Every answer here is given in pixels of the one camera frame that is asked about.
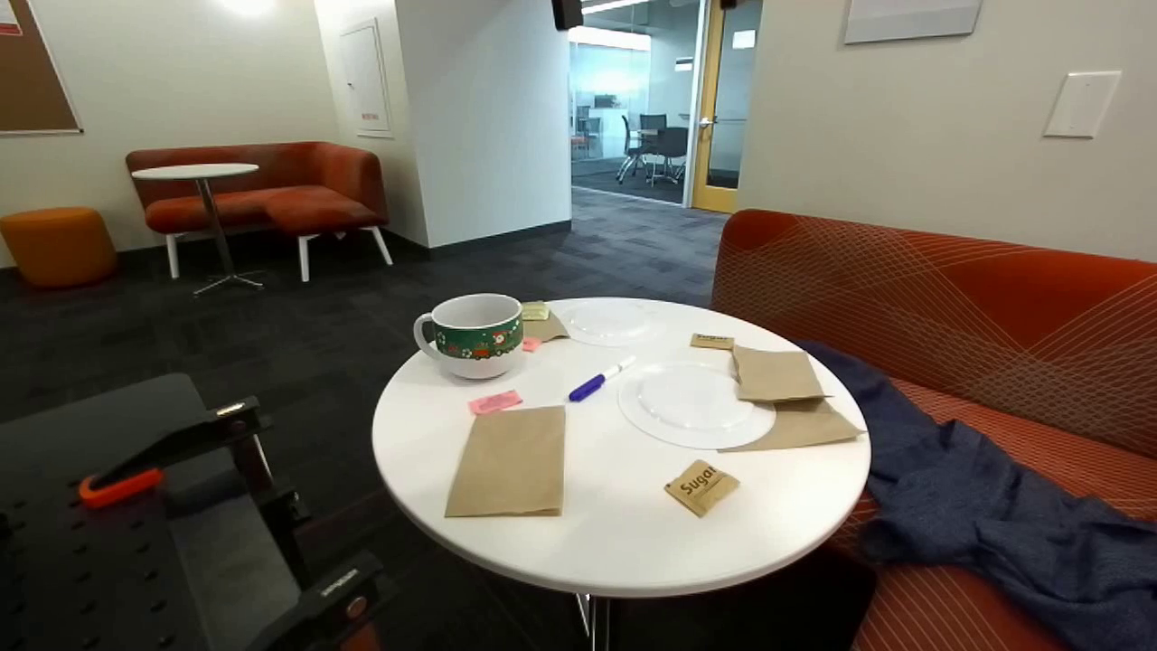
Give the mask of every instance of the bulletin board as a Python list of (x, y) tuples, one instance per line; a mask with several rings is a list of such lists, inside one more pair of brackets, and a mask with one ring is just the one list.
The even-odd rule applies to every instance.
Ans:
[(81, 132), (28, 0), (0, 0), (0, 134)]

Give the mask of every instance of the light switch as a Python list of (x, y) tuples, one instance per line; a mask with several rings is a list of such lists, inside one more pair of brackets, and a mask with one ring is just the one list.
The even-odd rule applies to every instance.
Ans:
[(1122, 70), (1070, 70), (1060, 85), (1046, 134), (1093, 143), (1115, 106), (1116, 85)]

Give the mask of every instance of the mug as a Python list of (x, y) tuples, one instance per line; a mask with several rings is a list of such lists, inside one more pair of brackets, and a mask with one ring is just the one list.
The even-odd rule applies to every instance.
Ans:
[(411, 322), (411, 340), (451, 378), (502, 378), (522, 350), (522, 302), (468, 293)]

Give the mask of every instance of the stool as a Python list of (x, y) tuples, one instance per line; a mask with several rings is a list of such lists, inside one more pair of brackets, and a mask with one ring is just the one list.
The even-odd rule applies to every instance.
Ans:
[(0, 234), (28, 286), (85, 286), (115, 273), (106, 220), (87, 207), (10, 215)]

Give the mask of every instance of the chair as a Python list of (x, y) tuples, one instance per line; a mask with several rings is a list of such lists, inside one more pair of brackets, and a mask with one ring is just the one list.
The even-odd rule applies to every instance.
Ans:
[(644, 156), (657, 153), (657, 132), (664, 132), (664, 116), (644, 114), (640, 132), (634, 132), (631, 116), (622, 116), (622, 132), (627, 132), (627, 149), (622, 149), (622, 172), (614, 175), (620, 186), (627, 176), (635, 176), (635, 172), (644, 168)]
[(652, 172), (652, 186), (684, 186), (684, 163), (673, 168), (675, 158), (686, 158), (686, 126), (661, 126), (655, 134), (655, 153), (652, 156), (661, 156), (661, 168)]

